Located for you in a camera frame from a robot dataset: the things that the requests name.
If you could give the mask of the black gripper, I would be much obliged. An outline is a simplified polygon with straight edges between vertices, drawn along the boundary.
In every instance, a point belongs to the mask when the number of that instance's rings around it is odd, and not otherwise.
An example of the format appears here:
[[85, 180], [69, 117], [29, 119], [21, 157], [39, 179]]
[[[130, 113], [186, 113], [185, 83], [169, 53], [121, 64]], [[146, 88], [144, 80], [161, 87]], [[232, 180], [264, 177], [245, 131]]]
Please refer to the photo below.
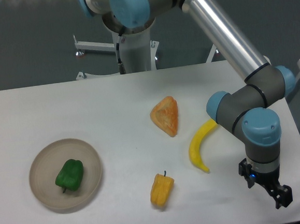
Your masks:
[[247, 181], [248, 188], [254, 184], [262, 186], [275, 200], [277, 210], [288, 207], [293, 201], [292, 188], [279, 183], [279, 170], [279, 157], [269, 163], [255, 162], [246, 157], [238, 164], [238, 174]]

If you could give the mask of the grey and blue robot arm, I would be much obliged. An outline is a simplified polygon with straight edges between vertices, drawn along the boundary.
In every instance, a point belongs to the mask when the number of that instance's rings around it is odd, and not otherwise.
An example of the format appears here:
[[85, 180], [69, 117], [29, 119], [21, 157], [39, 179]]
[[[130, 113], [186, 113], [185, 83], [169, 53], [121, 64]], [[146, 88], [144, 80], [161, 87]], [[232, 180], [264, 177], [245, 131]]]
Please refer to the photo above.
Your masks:
[[292, 189], [279, 183], [281, 127], [269, 107], [295, 87], [293, 73], [272, 66], [248, 41], [215, 0], [77, 0], [87, 17], [101, 15], [114, 34], [113, 51], [120, 74], [153, 67], [149, 29], [155, 18], [178, 7], [188, 13], [241, 76], [245, 86], [233, 94], [216, 92], [208, 115], [245, 145], [238, 173], [248, 187], [259, 184], [276, 202], [292, 202]]

